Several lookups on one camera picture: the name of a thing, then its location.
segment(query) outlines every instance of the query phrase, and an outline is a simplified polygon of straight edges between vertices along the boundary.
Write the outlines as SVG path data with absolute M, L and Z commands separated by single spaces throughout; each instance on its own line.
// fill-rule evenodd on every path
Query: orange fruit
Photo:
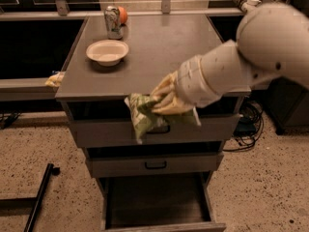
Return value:
M 122 24 L 125 24 L 127 21 L 127 12 L 126 9 L 124 7 L 118 7 L 119 11 L 120 11 L 120 21 Z

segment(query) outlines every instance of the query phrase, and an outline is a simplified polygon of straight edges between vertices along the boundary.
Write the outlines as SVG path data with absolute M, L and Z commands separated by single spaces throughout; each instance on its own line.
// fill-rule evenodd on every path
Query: drawer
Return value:
M 239 115 L 221 115 L 201 118 L 201 127 L 188 124 L 171 125 L 169 130 L 147 133 L 143 144 L 200 142 L 230 139 L 239 121 Z M 136 145 L 135 132 L 130 121 L 74 121 L 70 131 L 77 147 L 108 147 Z
M 101 231 L 224 231 L 199 174 L 109 178 Z
M 208 142 L 135 146 L 137 149 L 87 149 L 89 157 L 86 163 L 94 178 L 214 171 L 223 159 L 222 153 L 215 152 L 222 144 Z

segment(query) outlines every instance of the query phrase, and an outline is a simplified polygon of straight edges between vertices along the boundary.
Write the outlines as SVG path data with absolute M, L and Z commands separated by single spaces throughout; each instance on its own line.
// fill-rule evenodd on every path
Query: floor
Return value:
M 226 232 L 309 231 L 309 129 L 277 135 L 271 119 L 263 117 L 256 146 L 226 152 L 212 175 L 208 192 L 215 221 L 225 222 Z M 231 139 L 225 149 L 235 146 Z M 61 173 L 51 177 L 35 231 L 99 231 L 104 200 L 84 161 L 63 112 L 22 114 L 0 130 L 0 199 L 35 196 L 51 162 Z M 1 210 L 1 232 L 23 231 L 29 213 Z

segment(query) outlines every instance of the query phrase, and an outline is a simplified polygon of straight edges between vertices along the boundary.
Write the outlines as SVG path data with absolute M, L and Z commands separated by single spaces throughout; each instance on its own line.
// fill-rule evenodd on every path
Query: white bowl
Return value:
M 102 66 L 115 66 L 128 53 L 128 46 L 124 42 L 105 40 L 92 43 L 86 50 L 87 57 L 97 61 Z

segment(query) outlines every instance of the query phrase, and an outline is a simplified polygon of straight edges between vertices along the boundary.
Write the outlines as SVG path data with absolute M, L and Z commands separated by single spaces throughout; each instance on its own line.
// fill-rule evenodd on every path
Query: can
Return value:
M 120 11 L 116 6 L 108 6 L 104 11 L 107 37 L 110 40 L 119 40 L 123 37 L 123 28 L 120 21 Z

